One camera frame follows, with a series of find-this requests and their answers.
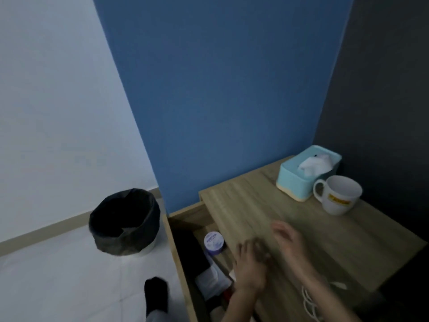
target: black trash bag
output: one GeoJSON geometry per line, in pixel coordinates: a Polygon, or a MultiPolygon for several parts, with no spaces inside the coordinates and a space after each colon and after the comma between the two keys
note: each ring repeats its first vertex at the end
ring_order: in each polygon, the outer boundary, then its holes
{"type": "Polygon", "coordinates": [[[89,216],[97,248],[113,255],[140,252],[155,240],[160,208],[152,193],[131,189],[108,196],[89,216]]]}

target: baseboard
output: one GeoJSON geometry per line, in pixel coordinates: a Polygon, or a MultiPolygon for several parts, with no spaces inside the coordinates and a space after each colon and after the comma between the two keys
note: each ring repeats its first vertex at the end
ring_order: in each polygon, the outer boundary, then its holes
{"type": "MultiPolygon", "coordinates": [[[[161,198],[159,188],[149,190],[155,198],[161,198]]],[[[18,251],[24,247],[42,242],[46,239],[61,235],[73,229],[85,226],[88,224],[89,215],[92,211],[84,212],[80,215],[62,220],[55,224],[31,231],[27,234],[20,235],[11,239],[0,242],[0,256],[18,251]]]]}

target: tile floor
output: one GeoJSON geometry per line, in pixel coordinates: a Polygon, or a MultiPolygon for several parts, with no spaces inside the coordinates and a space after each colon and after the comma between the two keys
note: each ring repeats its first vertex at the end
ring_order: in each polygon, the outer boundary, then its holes
{"type": "Polygon", "coordinates": [[[81,227],[0,258],[0,320],[143,322],[144,284],[153,276],[169,283],[175,321],[188,322],[162,224],[155,248],[142,257],[102,253],[81,227]]]}

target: foot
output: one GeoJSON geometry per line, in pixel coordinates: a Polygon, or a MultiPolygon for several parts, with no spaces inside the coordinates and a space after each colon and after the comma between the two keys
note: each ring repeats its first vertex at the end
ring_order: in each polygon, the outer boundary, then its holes
{"type": "Polygon", "coordinates": [[[159,309],[165,313],[168,311],[168,285],[161,278],[153,277],[145,282],[146,316],[150,312],[159,309]]]}

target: person's left hand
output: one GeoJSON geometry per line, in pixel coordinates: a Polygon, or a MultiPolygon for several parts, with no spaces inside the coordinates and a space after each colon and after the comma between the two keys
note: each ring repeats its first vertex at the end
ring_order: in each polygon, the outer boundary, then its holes
{"type": "Polygon", "coordinates": [[[261,253],[258,239],[251,239],[237,245],[236,261],[233,264],[236,275],[236,291],[244,289],[260,294],[265,288],[266,254],[261,253]]]}

